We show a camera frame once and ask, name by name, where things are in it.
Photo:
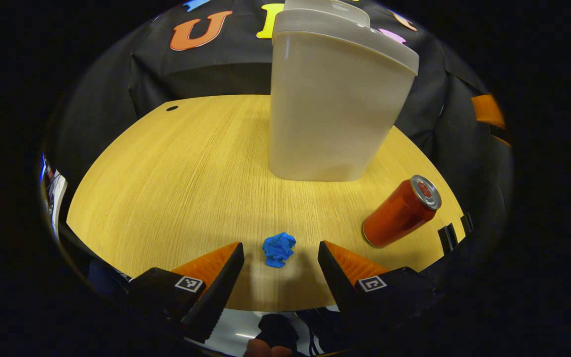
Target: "table surface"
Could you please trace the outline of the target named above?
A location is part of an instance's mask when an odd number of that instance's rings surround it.
[[[241,241],[245,264],[227,307],[261,311],[335,303],[317,262],[323,239],[389,269],[420,271],[443,255],[438,229],[452,222],[464,237],[451,189],[397,128],[357,181],[288,181],[268,169],[269,119],[267,95],[163,104],[94,162],[75,192],[68,225],[129,276],[170,270]],[[413,233],[373,248],[362,236],[363,219],[414,174],[434,183],[442,207]],[[283,268],[268,267],[261,244],[281,232],[297,240],[294,255]]]

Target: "plastic container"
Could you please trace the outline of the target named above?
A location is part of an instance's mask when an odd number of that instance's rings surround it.
[[[363,25],[369,17],[357,7],[290,2],[272,35],[270,170],[287,180],[357,180],[394,125],[419,56]],[[292,8],[306,3],[317,9]]]

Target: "red can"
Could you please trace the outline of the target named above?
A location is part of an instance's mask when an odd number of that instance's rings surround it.
[[[383,248],[413,232],[435,217],[442,206],[440,193],[426,178],[404,180],[363,222],[365,239]]]

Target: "crumpled blue cloth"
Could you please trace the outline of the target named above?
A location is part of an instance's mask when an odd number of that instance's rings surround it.
[[[266,255],[266,265],[271,267],[285,266],[284,260],[290,258],[294,251],[292,247],[296,244],[296,239],[288,233],[283,232],[274,237],[268,237],[263,242],[263,252]]]

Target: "container lid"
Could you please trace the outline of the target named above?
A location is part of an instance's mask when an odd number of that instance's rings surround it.
[[[369,15],[353,6],[338,0],[285,0],[283,11],[310,9],[335,14],[369,27]]]
[[[413,189],[415,196],[417,196],[422,201],[422,203],[424,203],[424,206],[427,206],[434,211],[442,206],[442,198],[440,197],[440,193],[431,183],[431,181],[420,175],[413,175],[410,181],[411,188]]]
[[[354,43],[396,61],[417,75],[420,59],[417,53],[382,32],[348,18],[314,9],[283,10],[275,18],[273,43],[279,32],[288,31],[312,32]]]

